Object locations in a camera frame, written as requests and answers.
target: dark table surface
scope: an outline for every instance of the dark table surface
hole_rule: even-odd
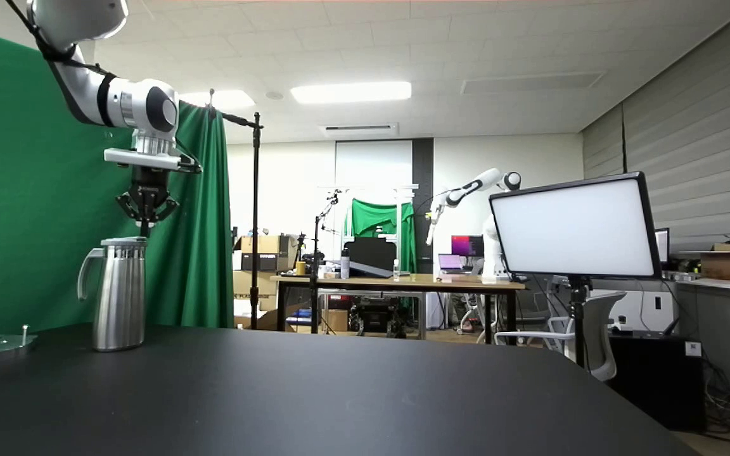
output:
[[[149,329],[0,363],[0,453],[694,453],[546,351]]]

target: computer monitor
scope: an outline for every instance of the computer monitor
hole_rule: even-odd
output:
[[[395,244],[385,239],[356,239],[344,244],[349,258],[349,277],[391,277],[395,261]]]
[[[655,244],[660,248],[660,265],[670,265],[670,228],[655,228]]]
[[[513,275],[660,277],[641,173],[500,192],[490,209]]]
[[[484,257],[484,237],[451,237],[448,255],[455,257]]]

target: light stand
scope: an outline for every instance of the light stand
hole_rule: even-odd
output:
[[[339,204],[339,191],[334,191],[329,198],[328,198],[328,209],[314,217],[314,233],[311,233],[311,277],[310,277],[310,291],[311,291],[311,334],[316,334],[316,312],[320,312],[320,286],[316,286],[316,280],[320,280],[320,223],[333,214],[333,209]]]
[[[252,286],[249,286],[249,304],[252,304],[252,329],[259,328],[259,176],[261,176],[261,115],[256,113],[256,119],[249,123],[244,118],[234,118],[226,113],[218,113],[226,123],[254,129],[254,261],[252,261]]]

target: metal pitcher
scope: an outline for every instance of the metal pitcher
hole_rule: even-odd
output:
[[[79,300],[86,300],[86,271],[105,258],[98,306],[92,323],[95,351],[128,351],[145,342],[145,239],[105,239],[79,270]]]

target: ceiling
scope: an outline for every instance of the ceiling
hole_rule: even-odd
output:
[[[730,23],[730,0],[130,0],[95,61],[177,91],[244,89],[264,142],[581,132]],[[0,0],[0,39],[34,42]],[[300,108],[300,85],[414,85],[411,101]],[[252,134],[231,129],[231,142]]]

